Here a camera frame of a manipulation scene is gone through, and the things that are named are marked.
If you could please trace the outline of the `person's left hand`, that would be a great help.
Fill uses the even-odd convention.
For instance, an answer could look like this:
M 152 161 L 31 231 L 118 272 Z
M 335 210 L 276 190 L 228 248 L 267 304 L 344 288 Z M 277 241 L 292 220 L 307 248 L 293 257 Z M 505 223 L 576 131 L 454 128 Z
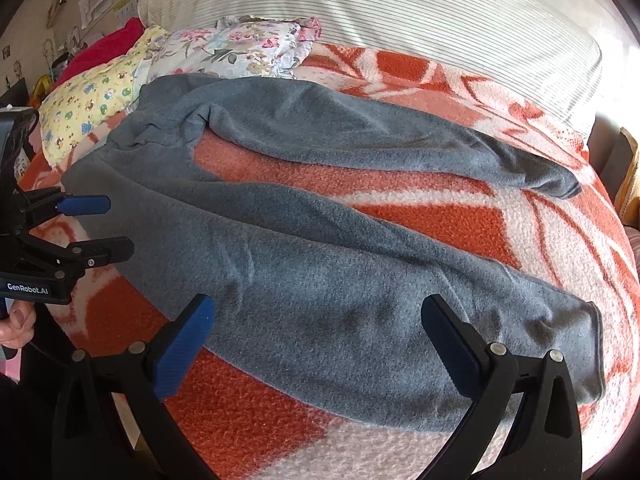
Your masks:
M 0 322 L 0 342 L 8 349 L 21 349 L 32 340 L 35 331 L 36 309 L 34 304 L 14 301 L 9 317 Z

